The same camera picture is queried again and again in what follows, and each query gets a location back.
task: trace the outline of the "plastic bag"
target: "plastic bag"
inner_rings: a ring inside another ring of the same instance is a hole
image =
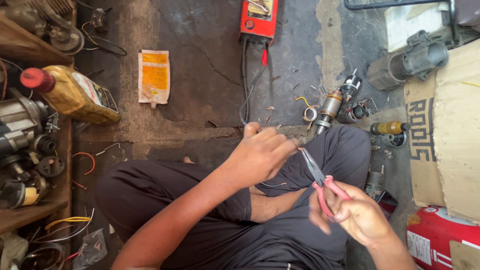
[[[73,261],[73,270],[82,270],[100,261],[107,255],[103,229],[94,231],[83,238],[83,245]]]

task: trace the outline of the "orange wire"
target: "orange wire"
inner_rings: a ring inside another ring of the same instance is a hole
[[[89,157],[92,158],[93,166],[92,166],[92,169],[91,169],[90,171],[88,171],[86,174],[84,174],[84,175],[87,175],[87,174],[91,173],[91,172],[93,171],[93,169],[95,168],[95,159],[93,158],[92,155],[90,155],[90,154],[88,154],[88,153],[83,153],[83,152],[78,152],[78,153],[76,153],[76,154],[73,154],[72,157],[74,157],[74,156],[76,156],[76,155],[80,155],[80,154],[82,154],[82,155],[87,155],[87,156],[89,156]]]
[[[3,73],[5,73],[5,82],[3,83],[3,92],[1,94],[1,100],[5,98],[5,92],[7,91],[7,68],[3,64],[3,61],[0,59],[1,67],[3,68]]]

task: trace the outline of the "concrete floor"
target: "concrete floor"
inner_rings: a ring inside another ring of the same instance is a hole
[[[369,130],[372,123],[406,121],[403,90],[377,91],[366,81],[368,64],[378,58],[386,45],[384,10],[349,11],[341,0],[279,0],[276,36],[269,48],[269,65],[257,84],[251,101],[252,121],[268,125],[284,123],[279,129],[300,137],[312,137],[302,119],[309,103],[322,104],[310,86],[320,85],[330,92],[343,83],[354,69],[364,78],[355,100],[373,97],[380,112],[357,126]],[[241,44],[238,42],[240,0],[152,0],[90,1],[94,8],[114,8],[107,14],[109,31],[105,38],[119,43],[128,56],[102,51],[81,51],[76,66],[87,74],[105,69],[92,77],[112,92],[122,120],[110,127],[91,125],[74,140],[74,151],[98,153],[120,142],[96,158],[96,168],[88,176],[89,159],[74,161],[74,180],[87,189],[73,190],[73,214],[83,215],[84,205],[95,207],[93,187],[100,175],[114,164],[131,159],[179,161],[189,156],[209,168],[227,159],[240,141],[238,109],[244,101],[241,87]],[[78,23],[90,20],[90,11],[79,8]],[[171,91],[167,105],[151,110],[137,97],[138,49],[169,50]],[[260,66],[261,48],[248,47],[250,81]],[[299,86],[291,91],[294,85]],[[274,106],[275,111],[267,110]],[[212,120],[219,127],[212,128]],[[408,147],[393,149],[388,160],[383,150],[372,153],[372,170],[385,165],[385,188],[399,207],[390,223],[402,240],[408,216],[416,209],[412,202]],[[108,233],[108,223],[98,211],[90,230],[104,229],[108,255],[89,269],[107,269],[121,242]],[[81,237],[74,239],[73,250]],[[348,269],[374,269],[368,252],[354,240],[348,243]]]

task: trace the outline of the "red bottle cap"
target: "red bottle cap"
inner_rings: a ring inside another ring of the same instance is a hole
[[[55,87],[55,78],[47,71],[39,68],[27,68],[20,75],[20,82],[28,88],[40,93],[48,93]]]

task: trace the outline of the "oil bottle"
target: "oil bottle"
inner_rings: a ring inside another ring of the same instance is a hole
[[[102,125],[120,120],[110,91],[69,67],[28,68],[22,72],[20,81],[38,91],[59,113]]]
[[[388,123],[375,123],[370,127],[370,131],[374,135],[380,134],[400,134],[403,131],[410,130],[409,123],[401,123],[399,121],[391,121]]]

